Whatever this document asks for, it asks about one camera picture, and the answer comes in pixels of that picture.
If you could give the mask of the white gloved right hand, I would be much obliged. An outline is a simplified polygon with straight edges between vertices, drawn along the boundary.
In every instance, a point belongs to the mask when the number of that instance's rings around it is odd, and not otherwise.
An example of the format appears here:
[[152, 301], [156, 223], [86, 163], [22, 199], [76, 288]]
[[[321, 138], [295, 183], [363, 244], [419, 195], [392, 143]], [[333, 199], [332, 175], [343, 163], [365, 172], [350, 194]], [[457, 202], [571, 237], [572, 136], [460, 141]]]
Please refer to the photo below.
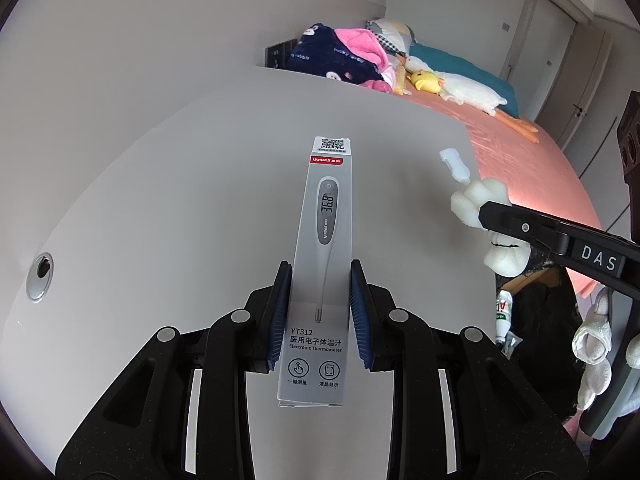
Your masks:
[[608, 362], [608, 352], [612, 349], [612, 328], [608, 319], [610, 303], [611, 291], [602, 288], [572, 340], [575, 358], [585, 364], [577, 393], [577, 407], [581, 411], [588, 410], [611, 383], [612, 368]]

